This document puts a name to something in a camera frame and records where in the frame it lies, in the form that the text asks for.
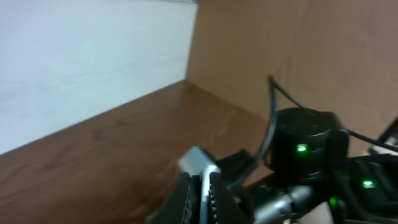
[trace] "silver metal part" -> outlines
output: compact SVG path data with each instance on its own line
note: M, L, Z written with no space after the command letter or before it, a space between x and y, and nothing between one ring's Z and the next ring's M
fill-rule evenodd
M200 175L201 177L199 224L207 224L210 174L212 172L221 172L220 168L198 146L188 150L178 163L182 172L188 172L190 175Z

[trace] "green light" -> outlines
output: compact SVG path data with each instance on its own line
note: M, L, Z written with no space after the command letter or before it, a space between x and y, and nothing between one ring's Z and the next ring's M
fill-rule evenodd
M330 199L329 199L329 205L330 205L330 207L332 207L332 208L336 207L336 205L337 205L337 198L334 197L334 196L330 197Z
M364 188L374 187L373 182L371 182L370 180L364 180L362 184Z
M306 144L298 144L297 150L298 150L298 152L304 152L307 150L307 145Z

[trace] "brown cardboard panel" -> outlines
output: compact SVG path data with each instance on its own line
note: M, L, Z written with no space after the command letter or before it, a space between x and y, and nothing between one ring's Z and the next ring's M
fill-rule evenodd
M306 105L374 138L396 117L397 1L231 5L200 3L188 80L267 118L265 75L273 73ZM367 148L353 143L351 154Z

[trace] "white wall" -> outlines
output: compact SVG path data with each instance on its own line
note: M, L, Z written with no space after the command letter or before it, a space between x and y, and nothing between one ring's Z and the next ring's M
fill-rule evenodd
M0 0L0 154L184 79L196 10Z

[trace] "brown table surface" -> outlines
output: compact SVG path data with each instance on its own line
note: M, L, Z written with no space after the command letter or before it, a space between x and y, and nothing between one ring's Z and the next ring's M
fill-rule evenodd
M1 155L0 223L143 223L191 146L216 158L254 152L265 129L253 114L176 83Z

